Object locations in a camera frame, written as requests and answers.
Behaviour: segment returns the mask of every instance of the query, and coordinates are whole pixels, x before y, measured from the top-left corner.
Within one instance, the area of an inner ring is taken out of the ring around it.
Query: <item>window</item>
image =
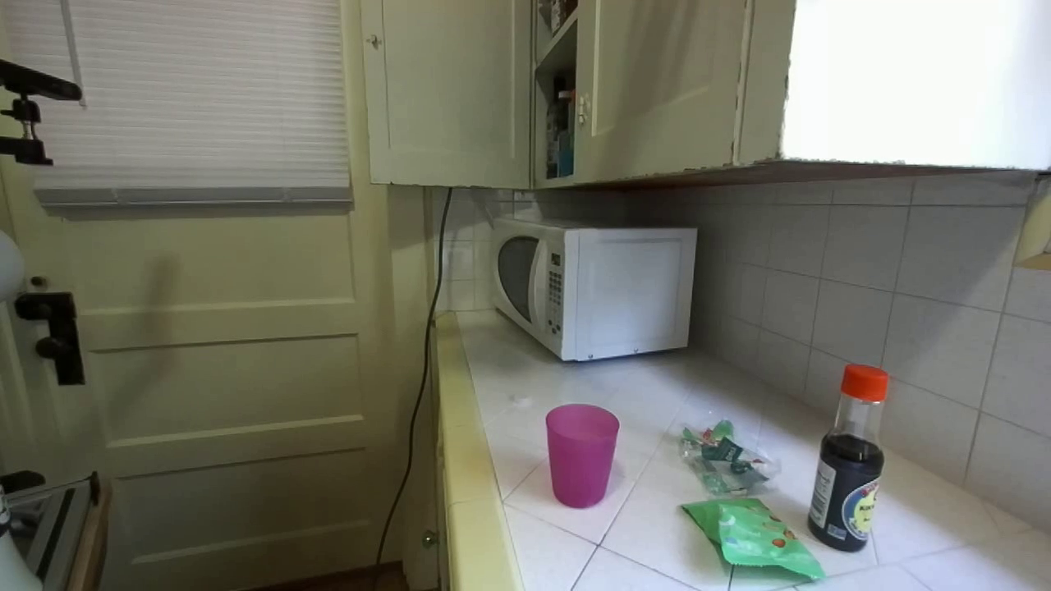
[[[2,0],[9,58],[80,77],[38,98],[49,208],[345,202],[335,0]]]

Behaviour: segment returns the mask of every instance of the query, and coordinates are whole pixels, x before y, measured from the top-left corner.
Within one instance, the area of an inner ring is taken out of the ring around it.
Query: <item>upper cabinet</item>
[[[1047,0],[757,0],[736,168],[1051,168]]]
[[[530,4],[365,0],[377,183],[530,187]]]
[[[371,168],[565,187],[1051,168],[1047,0],[369,0]]]
[[[584,0],[577,11],[575,176],[725,168],[745,4]]]

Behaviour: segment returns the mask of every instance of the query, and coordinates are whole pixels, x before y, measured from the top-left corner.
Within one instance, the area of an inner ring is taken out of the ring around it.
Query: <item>tiled countertop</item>
[[[896,452],[886,457],[874,540],[862,556],[823,549],[806,524],[823,424],[696,351],[560,365],[492,310],[461,310],[456,324],[461,336],[445,329],[439,340],[456,591],[1051,586],[1051,534]],[[611,488],[595,508],[565,508],[547,484],[543,420],[567,399],[621,415]],[[678,433],[715,420],[783,459],[759,499],[819,556],[821,584],[725,568],[680,512],[707,488],[684,465]]]

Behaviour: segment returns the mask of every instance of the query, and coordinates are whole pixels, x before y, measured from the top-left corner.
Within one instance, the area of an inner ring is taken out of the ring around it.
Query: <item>electrical cord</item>
[[[449,202],[453,202],[453,187],[446,187],[446,201],[439,208],[439,224],[437,224],[437,274],[433,274],[433,293],[430,293],[430,304],[426,304],[426,324],[425,324],[425,366],[419,366],[419,379],[417,379],[417,397],[413,397],[413,410],[408,415],[408,457],[404,457],[404,470],[400,470],[400,482],[393,488],[393,499],[391,499],[391,508],[387,508],[387,519],[385,519],[385,529],[381,529],[381,540],[375,549],[375,560],[371,560],[371,591],[377,584],[377,571],[381,571],[381,560],[385,560],[385,549],[387,549],[387,534],[391,534],[391,524],[393,524],[393,512],[398,512],[398,502],[408,488],[408,480],[413,473],[413,459],[417,459],[417,420],[419,420],[419,408],[425,408],[425,395],[426,395],[426,385],[430,385],[430,338],[433,338],[433,314],[437,314],[437,298],[439,298],[439,284],[445,284],[445,274],[446,274],[446,224],[449,224]]]

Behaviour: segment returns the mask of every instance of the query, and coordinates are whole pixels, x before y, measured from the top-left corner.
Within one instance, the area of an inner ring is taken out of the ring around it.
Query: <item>white microwave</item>
[[[685,349],[696,228],[492,225],[495,308],[562,362]]]

